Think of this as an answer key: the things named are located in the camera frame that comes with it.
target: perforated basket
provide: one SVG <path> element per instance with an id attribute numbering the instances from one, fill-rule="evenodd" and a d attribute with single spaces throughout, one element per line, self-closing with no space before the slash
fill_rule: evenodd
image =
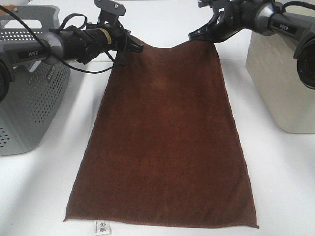
<path id="1" fill-rule="evenodd" d="M 20 18 L 36 19 L 41 28 L 36 34 L 59 26 L 58 9 L 54 6 L 17 6 Z M 0 20 L 10 20 L 0 15 Z M 23 28 L 0 26 L 0 44 L 34 40 Z M 43 62 L 14 68 L 15 81 L 10 83 L 6 98 L 0 103 L 0 156 L 34 149 L 47 131 L 56 114 L 68 84 L 70 70 L 62 65 Z"/>

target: brown towel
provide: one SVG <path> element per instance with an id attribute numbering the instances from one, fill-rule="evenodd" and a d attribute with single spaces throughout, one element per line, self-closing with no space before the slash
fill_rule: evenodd
<path id="1" fill-rule="evenodd" d="M 214 45 L 145 45 L 111 73 L 66 219 L 257 227 Z"/>

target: towel label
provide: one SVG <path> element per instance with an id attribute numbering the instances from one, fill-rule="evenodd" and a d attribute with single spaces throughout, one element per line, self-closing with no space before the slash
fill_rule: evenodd
<path id="1" fill-rule="evenodd" d="M 94 235 L 107 235 L 110 234 L 110 224 L 105 220 L 94 221 Z"/>

